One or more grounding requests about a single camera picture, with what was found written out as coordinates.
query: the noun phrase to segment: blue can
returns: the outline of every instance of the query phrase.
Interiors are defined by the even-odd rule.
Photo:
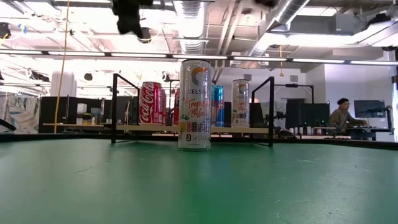
[[[213,85],[211,92],[211,125],[224,126],[224,87]]]

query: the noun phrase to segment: coca-cola can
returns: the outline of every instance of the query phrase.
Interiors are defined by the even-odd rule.
[[[162,85],[157,82],[142,83],[139,94],[139,124],[162,125]]]
[[[163,125],[166,125],[166,120],[168,117],[167,114],[167,95],[166,95],[166,91],[164,89],[162,89],[162,94],[163,94],[163,99],[162,99],[162,111],[163,111]]]
[[[211,65],[203,60],[181,64],[178,147],[186,150],[210,148]]]
[[[180,119],[179,110],[180,110],[180,89],[177,89],[174,94],[174,116],[173,116],[174,125],[178,125],[178,121]]]
[[[249,107],[249,81],[233,80],[231,127],[250,127]]]

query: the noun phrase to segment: can lid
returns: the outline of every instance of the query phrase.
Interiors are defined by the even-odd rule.
[[[187,61],[190,61],[190,60],[201,60],[202,62],[207,62],[207,63],[210,63],[210,62],[209,62],[209,61],[207,61],[207,60],[203,60],[203,59],[194,59],[194,58],[185,59],[185,60],[183,60],[183,61],[182,61],[182,63],[184,63],[184,62],[187,62]]]

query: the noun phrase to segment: coca-cola logo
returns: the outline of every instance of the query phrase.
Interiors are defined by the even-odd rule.
[[[200,72],[206,72],[207,68],[195,68],[191,73],[191,81],[195,85],[199,85],[199,80],[197,78],[197,74]]]
[[[152,108],[154,106],[155,88],[153,83],[144,83],[141,87],[141,110],[140,110],[140,121],[148,123],[152,114]]]

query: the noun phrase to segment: yellow cable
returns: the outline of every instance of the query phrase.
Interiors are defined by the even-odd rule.
[[[57,133],[57,116],[58,116],[58,107],[60,105],[63,68],[65,66],[65,57],[67,56],[68,21],[69,21],[69,0],[67,2],[67,19],[66,19],[67,23],[65,25],[65,40],[63,42],[63,58],[62,58],[61,78],[60,78],[60,84],[59,84],[59,88],[58,88],[57,104],[55,105],[54,134]]]
[[[4,37],[1,39],[0,47],[2,46],[2,43],[4,43],[4,41],[6,40],[7,37],[8,37],[8,34],[4,35]]]

